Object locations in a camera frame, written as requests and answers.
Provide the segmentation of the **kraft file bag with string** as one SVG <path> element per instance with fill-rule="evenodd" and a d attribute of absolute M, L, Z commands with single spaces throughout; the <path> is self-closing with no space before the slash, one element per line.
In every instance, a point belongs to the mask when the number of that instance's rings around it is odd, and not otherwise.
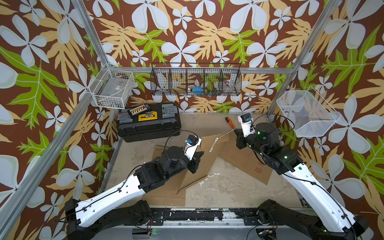
<path fill-rule="evenodd" d="M 142 196 L 150 206 L 160 207 L 184 207 L 186 204 L 186 190 L 181 189 L 187 171 L 170 178 L 163 186 Z"/>

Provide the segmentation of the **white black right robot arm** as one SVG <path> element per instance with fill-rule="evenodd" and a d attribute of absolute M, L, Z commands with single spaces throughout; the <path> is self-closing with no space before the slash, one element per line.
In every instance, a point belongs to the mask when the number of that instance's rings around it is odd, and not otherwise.
<path fill-rule="evenodd" d="M 344 208 L 313 176 L 292 149 L 283 147 L 272 123 L 253 125 L 249 114 L 238 117 L 235 130 L 238 149 L 251 149 L 262 165 L 287 180 L 315 211 L 315 216 L 285 208 L 272 200 L 258 207 L 262 224 L 286 225 L 313 240 L 356 240 L 368 230 L 368 222 Z"/>

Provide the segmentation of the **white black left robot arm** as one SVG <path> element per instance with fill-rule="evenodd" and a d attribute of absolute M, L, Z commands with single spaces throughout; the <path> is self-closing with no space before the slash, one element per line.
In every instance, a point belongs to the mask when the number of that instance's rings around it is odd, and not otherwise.
<path fill-rule="evenodd" d="M 69 200 L 65 204 L 67 238 L 91 240 L 109 228 L 147 223 L 152 217 L 147 201 L 140 200 L 125 208 L 121 205 L 163 186 L 184 170 L 196 173 L 203 155 L 197 147 L 183 150 L 172 146 L 151 162 L 138 166 L 133 174 L 113 188 L 85 201 Z"/>

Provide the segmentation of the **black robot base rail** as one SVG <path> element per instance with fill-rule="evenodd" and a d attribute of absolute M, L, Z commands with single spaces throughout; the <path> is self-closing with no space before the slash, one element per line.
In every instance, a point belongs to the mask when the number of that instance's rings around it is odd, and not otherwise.
<path fill-rule="evenodd" d="M 147 201 L 139 200 L 129 207 L 116 208 L 104 214 L 95 224 L 99 231 L 112 227 L 125 226 L 164 226 L 168 222 L 194 222 L 208 224 L 225 220 L 241 220 L 246 226 L 277 224 L 283 220 L 260 208 L 196 208 L 189 210 L 171 208 L 151 208 Z"/>

